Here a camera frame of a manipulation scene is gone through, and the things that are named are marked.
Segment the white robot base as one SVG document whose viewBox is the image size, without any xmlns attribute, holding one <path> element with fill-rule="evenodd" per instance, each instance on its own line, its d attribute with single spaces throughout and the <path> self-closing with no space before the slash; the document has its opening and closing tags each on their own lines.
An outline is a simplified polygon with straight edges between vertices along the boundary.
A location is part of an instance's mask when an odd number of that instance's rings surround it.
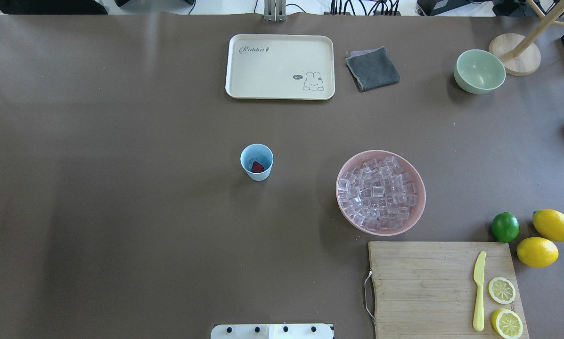
<svg viewBox="0 0 564 339">
<path fill-rule="evenodd" d="M 211 339 L 334 339 L 333 324 L 271 323 L 219 324 L 213 327 Z"/>
</svg>

